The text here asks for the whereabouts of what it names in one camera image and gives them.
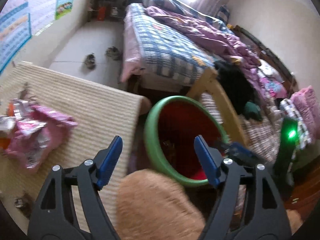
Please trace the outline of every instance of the ribbed foam mat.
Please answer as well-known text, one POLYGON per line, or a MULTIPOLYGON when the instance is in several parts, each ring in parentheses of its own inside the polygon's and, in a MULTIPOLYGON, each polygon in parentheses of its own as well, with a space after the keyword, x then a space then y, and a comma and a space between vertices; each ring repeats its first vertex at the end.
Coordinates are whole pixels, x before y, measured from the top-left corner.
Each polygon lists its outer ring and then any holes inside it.
MULTIPOLYGON (((52 151, 36 174, 26 174, 14 160, 0 156, 0 190, 5 195, 19 196, 26 191, 36 199, 52 166, 78 166, 97 152, 108 147, 114 136, 123 139, 123 151, 112 173, 109 184, 100 191, 111 222, 116 224, 116 194, 126 175, 141 96, 101 84, 58 73, 21 62, 4 78, 0 87, 0 114, 5 114, 8 102, 28 82, 31 94, 40 103, 69 114, 78 122, 68 142, 52 151)), ((88 231, 77 187, 73 187, 74 203, 80 227, 88 231)))

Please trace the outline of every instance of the shoe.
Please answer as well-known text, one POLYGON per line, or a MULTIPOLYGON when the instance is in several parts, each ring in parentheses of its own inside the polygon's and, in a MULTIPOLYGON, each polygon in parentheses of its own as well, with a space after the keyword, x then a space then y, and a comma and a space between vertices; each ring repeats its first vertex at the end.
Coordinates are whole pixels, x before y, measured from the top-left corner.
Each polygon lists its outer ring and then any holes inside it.
POLYGON ((94 54, 88 54, 84 63, 88 69, 94 69, 96 67, 96 58, 94 57, 94 54))
POLYGON ((116 47, 111 47, 111 48, 108 48, 106 50, 106 55, 108 57, 111 57, 113 60, 121 60, 122 59, 122 53, 119 51, 118 48, 116 47))

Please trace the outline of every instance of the snack wrapper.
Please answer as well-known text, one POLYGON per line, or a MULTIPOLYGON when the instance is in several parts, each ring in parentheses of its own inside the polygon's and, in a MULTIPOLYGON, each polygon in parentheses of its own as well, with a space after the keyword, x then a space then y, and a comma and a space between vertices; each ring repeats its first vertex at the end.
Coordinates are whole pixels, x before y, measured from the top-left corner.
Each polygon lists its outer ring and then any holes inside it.
POLYGON ((21 99, 12 102, 16 125, 6 154, 18 159, 22 168, 35 173, 77 123, 73 117, 46 106, 31 105, 21 99))
POLYGON ((8 138, 16 125, 16 118, 12 116, 0 116, 0 138, 8 138))

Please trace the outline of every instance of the pink snack bag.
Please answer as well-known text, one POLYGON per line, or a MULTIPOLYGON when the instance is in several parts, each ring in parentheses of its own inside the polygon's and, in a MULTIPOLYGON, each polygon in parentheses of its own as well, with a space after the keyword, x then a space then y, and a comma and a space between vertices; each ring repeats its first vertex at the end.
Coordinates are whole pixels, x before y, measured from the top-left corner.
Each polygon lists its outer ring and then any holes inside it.
POLYGON ((6 152, 19 160, 20 166, 35 173, 48 154, 57 148, 77 126, 73 118, 46 106, 32 105, 31 118, 17 121, 6 152))

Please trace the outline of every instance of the green light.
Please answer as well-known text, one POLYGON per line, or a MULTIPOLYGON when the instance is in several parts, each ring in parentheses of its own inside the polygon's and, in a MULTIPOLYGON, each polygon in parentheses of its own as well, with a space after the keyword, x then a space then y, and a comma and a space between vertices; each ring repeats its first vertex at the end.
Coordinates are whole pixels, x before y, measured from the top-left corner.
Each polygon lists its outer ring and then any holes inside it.
POLYGON ((289 132, 289 139, 293 138, 296 136, 296 131, 295 130, 292 130, 289 132))

